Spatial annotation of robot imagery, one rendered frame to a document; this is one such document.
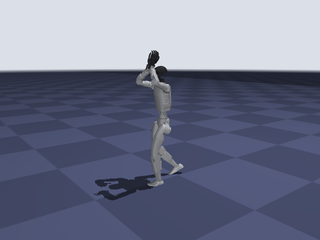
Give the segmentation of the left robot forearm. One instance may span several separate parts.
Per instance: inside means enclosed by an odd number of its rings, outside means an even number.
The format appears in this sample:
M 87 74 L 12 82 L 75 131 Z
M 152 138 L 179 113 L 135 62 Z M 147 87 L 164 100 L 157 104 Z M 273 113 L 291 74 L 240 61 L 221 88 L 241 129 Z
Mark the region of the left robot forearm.
M 159 78 L 158 78 L 158 76 L 156 74 L 156 70 L 155 70 L 154 66 L 151 65 L 150 69 L 148 69 L 148 70 L 149 70 L 149 73 L 150 73 L 150 78 L 152 80 L 155 78 L 156 81 L 159 83 L 160 81 L 159 81 Z

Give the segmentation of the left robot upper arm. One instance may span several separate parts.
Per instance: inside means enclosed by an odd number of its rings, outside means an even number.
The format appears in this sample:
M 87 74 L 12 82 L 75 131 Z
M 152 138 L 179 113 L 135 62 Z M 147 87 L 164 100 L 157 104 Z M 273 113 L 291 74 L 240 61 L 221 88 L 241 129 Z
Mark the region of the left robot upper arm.
M 153 80 L 151 80 L 151 84 L 153 86 L 158 87 L 159 89 L 161 89 L 166 94 L 170 93 L 171 86 L 168 85 L 168 84 L 165 84 L 163 82 L 157 82 L 155 78 Z

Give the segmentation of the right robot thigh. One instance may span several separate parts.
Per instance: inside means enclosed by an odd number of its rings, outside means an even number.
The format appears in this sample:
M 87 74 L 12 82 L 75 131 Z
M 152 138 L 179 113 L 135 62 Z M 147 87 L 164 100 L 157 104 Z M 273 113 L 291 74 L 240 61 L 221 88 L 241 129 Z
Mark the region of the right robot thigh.
M 152 131 L 151 131 L 152 141 L 153 141 L 153 139 L 154 139 L 154 136 L 155 136 L 158 128 L 159 128 L 159 127 L 158 127 L 157 121 L 155 121 L 155 122 L 153 123 Z M 166 152 L 166 150 L 165 150 L 165 148 L 164 148 L 163 146 L 161 146 L 158 152 L 160 153 L 160 155 L 163 155 L 163 154 Z

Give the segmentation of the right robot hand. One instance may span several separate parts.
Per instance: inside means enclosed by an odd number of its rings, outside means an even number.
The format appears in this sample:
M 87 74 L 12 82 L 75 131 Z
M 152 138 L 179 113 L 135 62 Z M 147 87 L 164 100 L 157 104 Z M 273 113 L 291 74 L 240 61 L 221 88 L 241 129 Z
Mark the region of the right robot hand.
M 146 69 L 148 68 L 149 64 L 151 63 L 151 58 L 152 58 L 152 54 L 150 53 L 149 56 L 148 56 L 148 60 L 147 60 L 148 64 L 146 66 Z

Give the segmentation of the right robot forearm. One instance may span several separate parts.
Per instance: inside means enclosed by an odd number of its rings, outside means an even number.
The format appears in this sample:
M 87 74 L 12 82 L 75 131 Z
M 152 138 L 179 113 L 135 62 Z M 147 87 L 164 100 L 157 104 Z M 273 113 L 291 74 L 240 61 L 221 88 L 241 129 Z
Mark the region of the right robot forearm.
M 140 73 L 140 74 L 138 75 L 138 77 L 143 80 L 143 79 L 145 79 L 145 77 L 146 77 L 147 75 L 149 75 L 149 73 L 150 73 L 150 72 L 149 72 L 148 67 L 147 67 L 147 69 L 145 69 L 142 73 Z

